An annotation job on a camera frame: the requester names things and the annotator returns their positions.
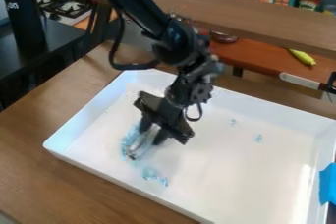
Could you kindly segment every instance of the white tray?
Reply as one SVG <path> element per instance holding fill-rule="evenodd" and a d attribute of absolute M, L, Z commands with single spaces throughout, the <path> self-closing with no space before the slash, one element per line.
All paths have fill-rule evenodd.
<path fill-rule="evenodd" d="M 122 138 L 140 118 L 138 92 L 161 94 L 174 79 L 154 70 L 123 73 L 44 147 L 202 223 L 326 223 L 318 172 L 334 160 L 336 122 L 218 87 L 202 120 L 191 123 L 196 136 L 185 146 L 168 140 L 146 159 L 168 187 L 144 180 L 123 160 Z"/>

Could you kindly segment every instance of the yellow object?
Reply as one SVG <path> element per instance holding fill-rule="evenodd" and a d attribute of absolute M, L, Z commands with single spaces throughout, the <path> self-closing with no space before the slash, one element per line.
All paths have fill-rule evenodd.
<path fill-rule="evenodd" d="M 323 14 L 328 15 L 328 16 L 335 16 L 335 14 L 330 11 L 324 11 Z"/>
<path fill-rule="evenodd" d="M 289 49 L 289 51 L 304 64 L 309 65 L 309 66 L 316 65 L 315 60 L 312 57 L 310 57 L 308 54 L 306 54 L 305 52 L 294 50 L 294 49 Z"/>

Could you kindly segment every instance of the robotic arm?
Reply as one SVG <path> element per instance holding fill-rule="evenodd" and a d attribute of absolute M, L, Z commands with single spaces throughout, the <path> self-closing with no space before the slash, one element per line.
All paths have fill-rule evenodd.
<path fill-rule="evenodd" d="M 196 34 L 189 25 L 166 15 L 152 0 L 109 1 L 120 19 L 121 13 L 126 13 L 144 29 L 145 36 L 156 41 L 153 53 L 159 61 L 178 69 L 177 79 L 167 88 L 164 97 L 140 92 L 135 101 L 135 106 L 142 112 L 140 133 L 156 124 L 160 131 L 152 144 L 159 145 L 167 138 L 186 144 L 194 136 L 187 120 L 201 118 L 201 103 L 211 97 L 212 78 L 222 71 L 223 65 L 208 51 L 207 37 Z M 192 105 L 196 105 L 199 111 L 196 119 L 189 118 L 187 114 L 188 107 Z M 137 158 L 135 152 L 129 156 Z"/>

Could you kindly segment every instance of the blue debris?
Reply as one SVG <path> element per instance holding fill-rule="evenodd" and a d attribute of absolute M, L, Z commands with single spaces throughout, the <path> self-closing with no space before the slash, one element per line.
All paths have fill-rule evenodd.
<path fill-rule="evenodd" d="M 126 161 L 127 159 L 128 147 L 135 143 L 138 135 L 139 135 L 139 124 L 135 124 L 132 126 L 130 131 L 124 136 L 121 146 L 121 154 L 124 161 Z"/>
<path fill-rule="evenodd" d="M 231 126 L 232 126 L 232 127 L 236 126 L 237 123 L 238 123 L 238 122 L 237 122 L 236 119 L 232 119 L 232 120 L 231 120 Z"/>
<path fill-rule="evenodd" d="M 162 186 L 168 187 L 168 179 L 161 175 L 159 171 L 152 167 L 145 167 L 142 171 L 142 177 L 147 181 L 157 181 Z"/>
<path fill-rule="evenodd" d="M 262 142 L 262 134 L 258 134 L 254 137 L 254 141 L 256 142 Z"/>

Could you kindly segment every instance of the wooden countertop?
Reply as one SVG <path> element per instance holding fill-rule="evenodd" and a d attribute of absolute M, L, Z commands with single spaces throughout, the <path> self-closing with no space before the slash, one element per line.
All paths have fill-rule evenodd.
<path fill-rule="evenodd" d="M 18 221 L 195 223 L 60 161 L 42 148 L 48 137 L 118 76 L 108 64 L 110 46 L 97 47 L 0 114 L 0 209 Z M 119 58 L 130 55 L 145 60 L 148 53 L 125 45 L 118 52 Z M 231 76 L 221 77 L 218 84 L 336 119 L 332 105 L 296 92 Z"/>

